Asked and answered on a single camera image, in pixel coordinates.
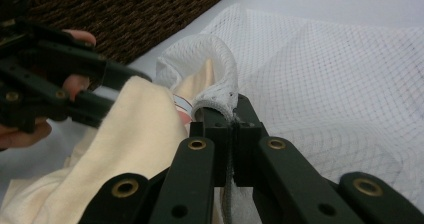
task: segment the wicker basket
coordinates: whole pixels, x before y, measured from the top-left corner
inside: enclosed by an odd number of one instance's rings
[[[28,18],[97,38],[97,51],[130,63],[219,0],[32,0]]]

